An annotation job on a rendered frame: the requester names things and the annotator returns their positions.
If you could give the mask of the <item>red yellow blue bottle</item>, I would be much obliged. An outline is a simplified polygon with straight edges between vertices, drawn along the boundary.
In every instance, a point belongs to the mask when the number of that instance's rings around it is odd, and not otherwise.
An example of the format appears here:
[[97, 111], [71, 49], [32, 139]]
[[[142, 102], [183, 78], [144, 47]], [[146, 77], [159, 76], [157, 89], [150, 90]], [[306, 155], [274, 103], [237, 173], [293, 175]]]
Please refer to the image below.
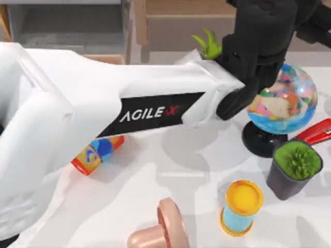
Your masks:
[[124, 140], [122, 135], [94, 140], [71, 161], [71, 164], [80, 173], [90, 175], [122, 145]]

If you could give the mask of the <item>pale wooden open shelf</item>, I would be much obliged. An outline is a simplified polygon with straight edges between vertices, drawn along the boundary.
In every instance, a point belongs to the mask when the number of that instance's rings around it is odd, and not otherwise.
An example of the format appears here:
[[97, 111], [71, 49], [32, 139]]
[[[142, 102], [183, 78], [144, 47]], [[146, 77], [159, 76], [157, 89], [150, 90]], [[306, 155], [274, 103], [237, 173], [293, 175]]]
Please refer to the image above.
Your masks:
[[226, 0], [131, 0], [132, 60], [168, 63], [198, 46], [192, 35], [218, 38], [233, 31], [235, 8]]

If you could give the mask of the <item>colourful globe on black stand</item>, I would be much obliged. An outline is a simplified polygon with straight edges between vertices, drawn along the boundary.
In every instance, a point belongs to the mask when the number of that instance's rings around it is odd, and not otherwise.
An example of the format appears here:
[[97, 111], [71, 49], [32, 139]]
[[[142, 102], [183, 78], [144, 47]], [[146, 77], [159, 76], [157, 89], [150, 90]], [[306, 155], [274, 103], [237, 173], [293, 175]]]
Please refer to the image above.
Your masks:
[[270, 158], [288, 134], [303, 128], [313, 117], [318, 92], [313, 79], [302, 68], [283, 64], [275, 83], [257, 94], [247, 107], [250, 121], [242, 132], [246, 148]]

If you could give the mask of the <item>black pot with green plant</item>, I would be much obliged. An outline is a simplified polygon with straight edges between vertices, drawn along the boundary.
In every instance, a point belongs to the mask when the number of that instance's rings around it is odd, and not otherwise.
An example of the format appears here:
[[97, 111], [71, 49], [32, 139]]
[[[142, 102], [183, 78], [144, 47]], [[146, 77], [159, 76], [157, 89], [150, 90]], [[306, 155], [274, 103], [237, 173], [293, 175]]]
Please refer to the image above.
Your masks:
[[323, 169], [323, 159], [308, 143], [290, 140], [273, 153], [266, 184], [279, 200], [287, 200]]

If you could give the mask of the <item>red stapler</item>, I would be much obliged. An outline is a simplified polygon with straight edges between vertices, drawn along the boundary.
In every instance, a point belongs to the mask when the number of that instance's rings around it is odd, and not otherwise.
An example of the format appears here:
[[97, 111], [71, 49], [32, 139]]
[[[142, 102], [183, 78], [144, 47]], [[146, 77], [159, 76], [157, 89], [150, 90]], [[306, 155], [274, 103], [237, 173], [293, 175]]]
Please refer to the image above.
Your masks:
[[315, 145], [331, 139], [331, 118], [326, 118], [312, 125], [295, 136], [295, 139], [304, 141], [309, 145]]

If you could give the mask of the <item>green leafy plant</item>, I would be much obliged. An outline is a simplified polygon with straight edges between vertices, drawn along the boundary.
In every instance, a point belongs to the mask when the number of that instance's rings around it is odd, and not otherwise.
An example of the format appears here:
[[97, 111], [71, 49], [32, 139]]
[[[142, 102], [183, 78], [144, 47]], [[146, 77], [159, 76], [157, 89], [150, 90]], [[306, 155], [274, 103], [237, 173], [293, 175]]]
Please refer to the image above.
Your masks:
[[222, 44], [218, 43], [216, 34], [214, 31], [203, 29], [207, 35], [207, 41], [205, 42], [201, 37], [197, 35], [191, 35], [198, 44], [201, 46], [201, 56], [203, 59], [212, 60], [217, 58], [222, 53]]

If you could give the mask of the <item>yellow and blue can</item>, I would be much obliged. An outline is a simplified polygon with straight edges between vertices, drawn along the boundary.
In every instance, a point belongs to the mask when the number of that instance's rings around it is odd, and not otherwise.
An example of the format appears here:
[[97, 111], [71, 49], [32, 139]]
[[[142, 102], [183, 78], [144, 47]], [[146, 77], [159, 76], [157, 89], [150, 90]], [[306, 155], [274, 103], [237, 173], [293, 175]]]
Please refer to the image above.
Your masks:
[[253, 182], [233, 182], [225, 194], [225, 205], [220, 213], [220, 225], [231, 236], [243, 236], [252, 227], [253, 219], [263, 205], [263, 192]]

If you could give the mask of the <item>wooden cupboard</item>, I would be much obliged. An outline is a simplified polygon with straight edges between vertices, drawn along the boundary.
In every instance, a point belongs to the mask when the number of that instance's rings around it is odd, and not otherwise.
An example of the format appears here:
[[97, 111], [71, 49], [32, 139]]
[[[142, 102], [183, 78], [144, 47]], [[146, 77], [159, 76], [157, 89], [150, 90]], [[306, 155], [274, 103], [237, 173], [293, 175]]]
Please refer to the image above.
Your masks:
[[11, 42], [11, 33], [10, 33], [10, 24], [9, 24], [9, 16], [7, 11], [7, 5], [0, 4], [0, 27], [2, 28], [5, 40]]

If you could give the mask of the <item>grey cabinet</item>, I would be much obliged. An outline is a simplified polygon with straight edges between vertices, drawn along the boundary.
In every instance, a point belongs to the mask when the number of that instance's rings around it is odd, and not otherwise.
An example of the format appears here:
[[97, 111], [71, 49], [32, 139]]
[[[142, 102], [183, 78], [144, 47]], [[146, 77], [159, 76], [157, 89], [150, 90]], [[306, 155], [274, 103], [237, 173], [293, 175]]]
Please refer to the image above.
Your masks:
[[80, 54], [121, 54], [126, 46], [127, 0], [0, 0], [12, 41], [26, 48]]

